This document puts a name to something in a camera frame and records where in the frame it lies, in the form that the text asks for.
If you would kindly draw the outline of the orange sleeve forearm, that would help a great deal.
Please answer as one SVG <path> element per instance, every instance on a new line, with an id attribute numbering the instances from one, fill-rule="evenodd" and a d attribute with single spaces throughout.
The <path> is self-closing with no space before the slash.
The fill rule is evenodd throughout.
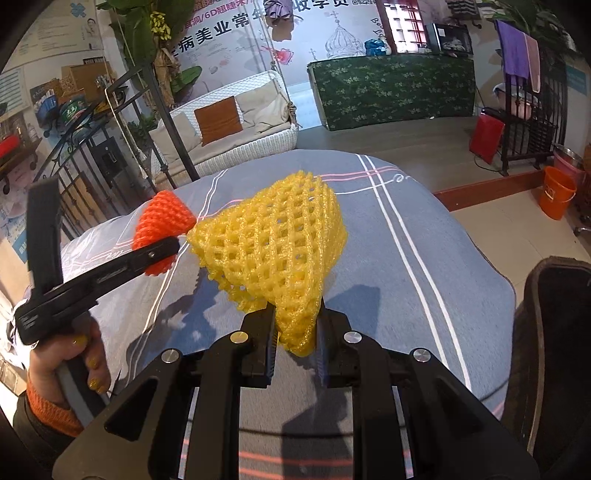
<path id="1" fill-rule="evenodd" d="M 13 429 L 33 458 L 49 471 L 84 427 L 71 409 L 42 398 L 27 379 L 26 390 L 18 398 Z"/>

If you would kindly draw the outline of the left hand yellow nails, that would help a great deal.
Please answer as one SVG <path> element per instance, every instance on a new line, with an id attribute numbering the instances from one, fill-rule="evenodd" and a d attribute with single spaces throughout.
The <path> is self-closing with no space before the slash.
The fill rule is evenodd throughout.
<path id="1" fill-rule="evenodd" d="M 111 376 L 100 327 L 92 317 L 82 332 L 58 333 L 39 342 L 31 350 L 27 389 L 33 389 L 42 399 L 57 407 L 68 409 L 58 372 L 70 360 L 83 362 L 85 383 L 91 391 L 98 394 L 107 392 Z"/>

